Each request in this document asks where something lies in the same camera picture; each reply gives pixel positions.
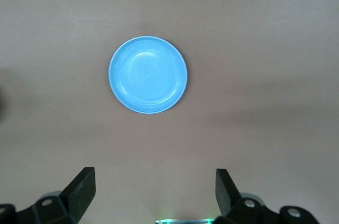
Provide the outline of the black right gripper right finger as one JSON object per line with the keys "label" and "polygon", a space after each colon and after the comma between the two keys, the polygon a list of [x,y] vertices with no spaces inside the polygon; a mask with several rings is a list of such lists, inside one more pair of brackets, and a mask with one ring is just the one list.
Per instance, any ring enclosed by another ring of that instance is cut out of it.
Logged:
{"label": "black right gripper right finger", "polygon": [[273,212],[252,196],[242,196],[226,169],[216,170],[215,195],[221,216],[213,224],[319,224],[307,210],[283,206]]}

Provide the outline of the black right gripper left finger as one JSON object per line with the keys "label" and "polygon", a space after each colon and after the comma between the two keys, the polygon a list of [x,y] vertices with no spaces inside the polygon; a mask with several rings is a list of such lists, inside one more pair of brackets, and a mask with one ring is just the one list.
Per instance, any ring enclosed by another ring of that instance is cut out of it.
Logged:
{"label": "black right gripper left finger", "polygon": [[47,193],[24,210],[0,204],[0,224],[78,224],[95,193],[95,168],[85,167],[62,191]]}

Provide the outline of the blue round plate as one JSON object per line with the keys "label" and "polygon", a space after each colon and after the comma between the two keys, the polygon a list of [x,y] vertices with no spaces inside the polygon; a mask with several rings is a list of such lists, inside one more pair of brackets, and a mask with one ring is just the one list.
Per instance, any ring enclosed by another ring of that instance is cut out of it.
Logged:
{"label": "blue round plate", "polygon": [[114,52],[108,80],[122,105],[138,113],[156,114],[181,100],[188,84],[188,69],[182,54],[170,42],[139,36]]}

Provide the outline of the brown table cover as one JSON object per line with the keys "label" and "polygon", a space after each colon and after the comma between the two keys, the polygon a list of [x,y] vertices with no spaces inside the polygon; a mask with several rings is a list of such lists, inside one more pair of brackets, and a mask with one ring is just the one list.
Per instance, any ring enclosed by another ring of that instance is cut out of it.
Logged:
{"label": "brown table cover", "polygon": [[[108,82],[141,35],[189,71],[154,115]],[[24,209],[85,166],[81,224],[214,218],[218,168],[273,211],[339,224],[339,0],[0,0],[0,203]]]}

